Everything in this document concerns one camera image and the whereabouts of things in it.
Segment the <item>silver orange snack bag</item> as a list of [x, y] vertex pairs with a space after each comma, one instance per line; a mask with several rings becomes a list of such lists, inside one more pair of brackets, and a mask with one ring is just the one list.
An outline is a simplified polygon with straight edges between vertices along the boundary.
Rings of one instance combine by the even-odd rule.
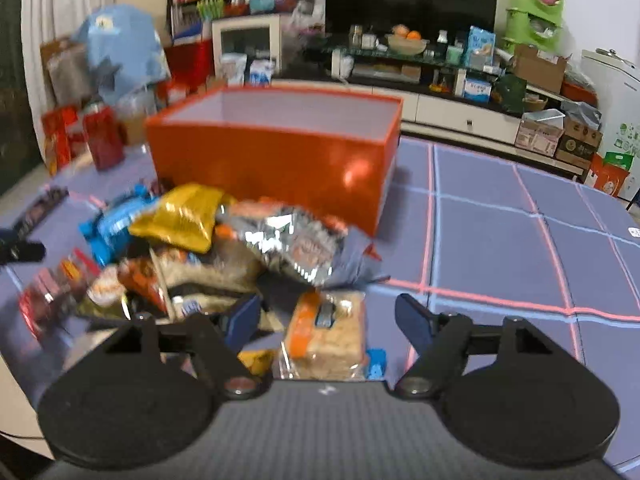
[[369, 235], [303, 207], [254, 200], [221, 205], [215, 231], [242, 243], [270, 271], [314, 288], [358, 287], [387, 278]]

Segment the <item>blue cookie packet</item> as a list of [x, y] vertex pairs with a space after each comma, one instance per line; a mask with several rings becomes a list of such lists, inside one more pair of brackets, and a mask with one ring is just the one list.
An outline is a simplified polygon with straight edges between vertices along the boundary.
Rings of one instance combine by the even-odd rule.
[[108, 266], [122, 258], [131, 240], [130, 224], [157, 200], [149, 188], [138, 183], [129, 192], [108, 202], [91, 220], [78, 226], [99, 266]]

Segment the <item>white TV cabinet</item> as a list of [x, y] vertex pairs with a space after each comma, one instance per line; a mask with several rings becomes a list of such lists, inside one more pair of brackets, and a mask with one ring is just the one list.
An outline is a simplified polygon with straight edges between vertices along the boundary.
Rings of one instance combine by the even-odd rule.
[[514, 162], [578, 180], [584, 170], [551, 156], [524, 150], [515, 145], [521, 121], [475, 104], [444, 99], [441, 96], [395, 89], [345, 84], [344, 82], [276, 79], [281, 88], [318, 88], [324, 90], [392, 96], [402, 101], [401, 131], [409, 136], [459, 144], [470, 150], [486, 152]]

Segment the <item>red soda can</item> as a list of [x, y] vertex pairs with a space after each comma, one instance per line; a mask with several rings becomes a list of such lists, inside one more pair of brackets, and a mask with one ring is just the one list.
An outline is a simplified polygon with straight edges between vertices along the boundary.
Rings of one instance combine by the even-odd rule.
[[119, 123], [111, 107], [101, 102], [90, 103], [82, 114], [82, 128], [96, 170], [109, 170], [124, 160]]

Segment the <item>fruit bowl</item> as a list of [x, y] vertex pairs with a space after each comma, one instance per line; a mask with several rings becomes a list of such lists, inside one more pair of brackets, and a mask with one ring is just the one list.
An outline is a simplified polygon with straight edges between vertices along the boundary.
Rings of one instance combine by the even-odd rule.
[[427, 46], [420, 32], [401, 24], [394, 26], [385, 38], [390, 50], [402, 55], [420, 55]]

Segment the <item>orange cracker pack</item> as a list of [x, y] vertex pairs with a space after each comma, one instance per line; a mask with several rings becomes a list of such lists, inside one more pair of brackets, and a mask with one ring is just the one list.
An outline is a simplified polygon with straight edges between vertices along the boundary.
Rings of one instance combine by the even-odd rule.
[[364, 293], [311, 289], [296, 302], [274, 374], [281, 379], [363, 380], [367, 356]]

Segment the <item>blue shark cloth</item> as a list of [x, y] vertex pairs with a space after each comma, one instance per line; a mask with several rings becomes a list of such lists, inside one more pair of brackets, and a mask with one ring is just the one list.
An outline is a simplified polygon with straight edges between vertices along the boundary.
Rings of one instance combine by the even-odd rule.
[[108, 106], [170, 78], [152, 18], [130, 4], [111, 4], [90, 14], [70, 39], [85, 46], [93, 87]]

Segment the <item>white side cabinet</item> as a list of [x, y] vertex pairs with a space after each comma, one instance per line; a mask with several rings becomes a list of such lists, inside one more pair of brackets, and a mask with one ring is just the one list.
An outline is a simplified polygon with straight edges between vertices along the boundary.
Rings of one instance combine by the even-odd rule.
[[246, 54], [247, 61], [269, 58], [274, 72], [282, 70], [282, 27], [280, 14], [255, 14], [212, 21], [215, 74], [222, 75], [224, 54]]

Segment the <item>cardboard box on cabinet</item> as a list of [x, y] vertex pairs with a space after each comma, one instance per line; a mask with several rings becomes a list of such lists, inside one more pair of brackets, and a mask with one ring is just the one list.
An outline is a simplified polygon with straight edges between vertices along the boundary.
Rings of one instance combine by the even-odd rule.
[[518, 44], [512, 58], [515, 76], [552, 93], [560, 92], [566, 66], [566, 58], [526, 44]]

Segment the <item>orange storage box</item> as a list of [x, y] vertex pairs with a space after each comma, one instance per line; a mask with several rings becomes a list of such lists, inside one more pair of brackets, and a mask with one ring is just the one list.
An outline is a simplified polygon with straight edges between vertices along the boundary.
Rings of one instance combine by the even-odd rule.
[[271, 198], [373, 235], [395, 171], [401, 99], [314, 87], [216, 88], [145, 122], [157, 177]]

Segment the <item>yellow chip bag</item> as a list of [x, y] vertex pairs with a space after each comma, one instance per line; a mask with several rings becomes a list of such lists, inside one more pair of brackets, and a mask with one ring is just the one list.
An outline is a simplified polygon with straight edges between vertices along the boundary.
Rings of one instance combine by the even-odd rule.
[[212, 247], [216, 212], [234, 203], [235, 198], [220, 188], [179, 185], [137, 216], [128, 231], [132, 236], [205, 254]]

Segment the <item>green stacked storage bins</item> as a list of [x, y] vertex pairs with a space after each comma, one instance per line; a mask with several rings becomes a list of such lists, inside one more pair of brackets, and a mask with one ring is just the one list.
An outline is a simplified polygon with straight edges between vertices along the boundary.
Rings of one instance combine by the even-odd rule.
[[519, 44], [556, 52], [562, 35], [565, 0], [508, 0], [503, 49], [513, 54]]

